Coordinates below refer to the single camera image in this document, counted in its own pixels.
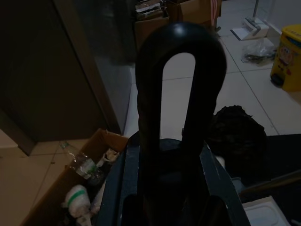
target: white floor tile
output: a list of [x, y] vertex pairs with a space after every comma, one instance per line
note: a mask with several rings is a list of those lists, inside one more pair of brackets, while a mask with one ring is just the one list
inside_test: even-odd
[[60, 174], [64, 171], [65, 167], [68, 166], [71, 161], [72, 157], [68, 154], [55, 154], [33, 206], [35, 206], [39, 202], [39, 200], [58, 179]]
[[[256, 16], [258, 18], [265, 19], [266, 15], [267, 13], [262, 9], [259, 8], [257, 10]], [[217, 26], [221, 27], [218, 34], [220, 36], [232, 35], [232, 32], [230, 30], [233, 28], [242, 27], [242, 22], [247, 16], [253, 16], [253, 9], [246, 9], [233, 13], [222, 14], [221, 17], [217, 18]]]
[[192, 78], [163, 81], [161, 107], [162, 138], [182, 139]]
[[[240, 71], [252, 71], [252, 70], [260, 70], [260, 69], [269, 69], [272, 68], [273, 62], [267, 61], [264, 64], [252, 64], [252, 63], [243, 63], [241, 61], [242, 49], [244, 46], [253, 44], [258, 40], [246, 40], [239, 41], [234, 35], [231, 36], [223, 36], [221, 37], [223, 43], [225, 44], [227, 50], [230, 52], [233, 57], [236, 65], [240, 69]], [[267, 38], [264, 38], [264, 42], [267, 45], [273, 45]]]
[[238, 67], [236, 66], [231, 54], [227, 50], [224, 43], [221, 41], [222, 47], [224, 48], [226, 59], [227, 59], [227, 73], [239, 72]]
[[163, 80], [193, 77], [195, 59], [192, 54], [179, 53], [166, 63], [163, 69]]
[[271, 121], [254, 96], [241, 73], [227, 74], [217, 97], [215, 113], [225, 106], [239, 105], [265, 128], [268, 136], [277, 135]]
[[[162, 138], [181, 140], [184, 127], [192, 78], [163, 81], [161, 111]], [[248, 115], [261, 124], [267, 135], [277, 135], [272, 123], [260, 106], [241, 73], [226, 75], [223, 87], [218, 95], [215, 112], [224, 106], [240, 105]]]
[[1, 225], [20, 225], [32, 207], [52, 157], [0, 159]]
[[270, 82], [271, 70], [243, 72], [279, 134], [301, 133], [301, 92], [287, 93]]
[[136, 84], [132, 84], [130, 103], [127, 112], [127, 122], [124, 130], [124, 136], [130, 137], [138, 131], [138, 110], [137, 110], [138, 90]]
[[255, 3], [250, 0], [227, 0], [222, 2], [222, 15], [245, 9], [254, 9]]
[[27, 158], [27, 155], [18, 147], [0, 148], [0, 158]]
[[38, 142], [31, 155], [37, 154], [54, 154], [58, 149], [59, 141], [49, 141], [49, 142]]

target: cardboard box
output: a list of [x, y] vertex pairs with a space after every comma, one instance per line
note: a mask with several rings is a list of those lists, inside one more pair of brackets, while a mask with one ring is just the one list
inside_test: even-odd
[[[123, 152], [128, 138], [99, 129], [83, 146], [81, 151], [94, 162], [98, 162], [109, 149]], [[75, 185], [84, 185], [86, 180], [74, 170], [66, 168], [43, 198], [24, 219], [23, 226], [56, 226], [64, 218], [61, 207], [67, 192]]]
[[[217, 0], [217, 15], [221, 15], [222, 0]], [[170, 21], [186, 21], [196, 24], [207, 24], [211, 21], [211, 1], [210, 0], [188, 0], [185, 2], [166, 3]]]
[[168, 23], [168, 17], [158, 17], [151, 20], [135, 22], [135, 37], [137, 49], [140, 48], [140, 46], [151, 33]]

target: metal pole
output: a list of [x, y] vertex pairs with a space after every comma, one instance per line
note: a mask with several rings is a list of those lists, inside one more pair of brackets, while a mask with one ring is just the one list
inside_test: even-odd
[[255, 19], [255, 16], [256, 16], [256, 12], [257, 12], [257, 8], [258, 8], [258, 3], [259, 3], [259, 0], [256, 0], [254, 12], [253, 12], [253, 19]]

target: tiled floor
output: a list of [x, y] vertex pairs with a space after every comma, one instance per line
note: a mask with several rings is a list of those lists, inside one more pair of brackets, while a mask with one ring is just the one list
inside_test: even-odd
[[[70, 140], [80, 149], [87, 140]], [[60, 141], [41, 142], [30, 157], [0, 158], [1, 225], [17, 226], [68, 165]]]
[[[255, 0], [227, 0], [222, 3], [218, 19], [220, 41], [227, 57], [227, 74], [218, 95], [215, 111], [224, 106], [241, 105], [247, 114], [265, 127], [267, 135], [301, 133], [301, 92], [286, 93], [269, 80], [272, 63], [253, 65], [240, 60], [242, 47], [253, 43], [238, 41], [230, 32], [240, 26], [245, 16], [252, 15]], [[269, 0], [261, 0], [259, 17], [265, 17]], [[174, 56], [163, 73], [161, 137], [181, 139], [192, 76], [194, 58], [189, 54]], [[138, 131], [137, 88], [135, 76], [125, 135]], [[86, 140], [70, 141], [81, 148]], [[1, 225], [16, 226], [70, 162], [58, 142], [39, 143], [31, 157], [0, 158]]]

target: cardboard boxes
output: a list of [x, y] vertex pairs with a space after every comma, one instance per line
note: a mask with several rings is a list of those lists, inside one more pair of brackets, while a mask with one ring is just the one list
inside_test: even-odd
[[[215, 24], [217, 17], [221, 15], [221, 6], [222, 0], [217, 0]], [[168, 23], [186, 21], [203, 25], [208, 29], [212, 27], [210, 0], [166, 0], [161, 7], [163, 8], [163, 16], [135, 22], [137, 49], [151, 33]]]
[[135, 37], [137, 49], [156, 29], [169, 23], [169, 18], [161, 0], [148, 0], [136, 4]]
[[[217, 15], [221, 15], [222, 0], [217, 0]], [[167, 12], [171, 22], [186, 21], [196, 24], [211, 24], [210, 0], [182, 0], [166, 2]]]
[[[94, 162], [98, 162], [109, 149], [123, 152], [128, 138], [99, 129], [81, 149]], [[21, 225], [23, 226], [56, 226], [64, 219], [61, 204], [70, 189], [78, 184], [84, 185], [86, 180], [74, 170], [67, 167], [44, 197], [31, 210]]]

